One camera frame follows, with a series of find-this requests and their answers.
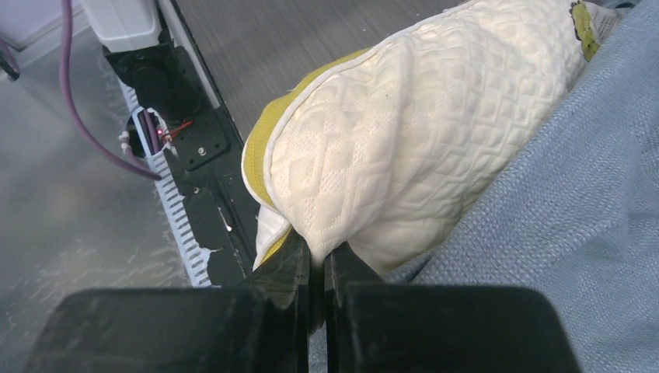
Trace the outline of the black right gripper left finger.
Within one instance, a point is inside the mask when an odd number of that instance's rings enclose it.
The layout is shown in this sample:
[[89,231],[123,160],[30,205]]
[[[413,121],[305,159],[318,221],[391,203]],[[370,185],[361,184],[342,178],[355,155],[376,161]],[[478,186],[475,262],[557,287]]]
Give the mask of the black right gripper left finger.
[[291,233],[237,285],[97,288],[65,298],[28,372],[306,372],[310,254]]

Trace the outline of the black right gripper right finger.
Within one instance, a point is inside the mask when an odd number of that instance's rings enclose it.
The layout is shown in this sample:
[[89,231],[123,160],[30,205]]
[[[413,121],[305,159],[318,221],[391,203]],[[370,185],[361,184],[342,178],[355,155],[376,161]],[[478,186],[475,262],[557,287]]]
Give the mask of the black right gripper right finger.
[[578,372],[539,292],[388,284],[348,244],[324,263],[331,372]]

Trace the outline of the cream pillow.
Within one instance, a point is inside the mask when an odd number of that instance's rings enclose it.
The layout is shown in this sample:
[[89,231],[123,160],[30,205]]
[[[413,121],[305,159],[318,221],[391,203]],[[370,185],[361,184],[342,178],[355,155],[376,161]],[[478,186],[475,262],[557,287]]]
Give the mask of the cream pillow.
[[573,88],[623,11],[466,1],[304,77],[242,154],[255,265],[291,234],[383,274],[440,244]]

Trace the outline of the blue pillowcase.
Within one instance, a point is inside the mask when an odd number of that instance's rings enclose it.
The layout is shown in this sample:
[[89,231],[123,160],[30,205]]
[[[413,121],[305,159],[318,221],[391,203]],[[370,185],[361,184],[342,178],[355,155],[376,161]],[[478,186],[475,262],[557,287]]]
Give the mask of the blue pillowcase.
[[[658,370],[658,3],[639,2],[438,248],[388,284],[528,288],[578,372]],[[327,367],[327,341],[310,347]]]

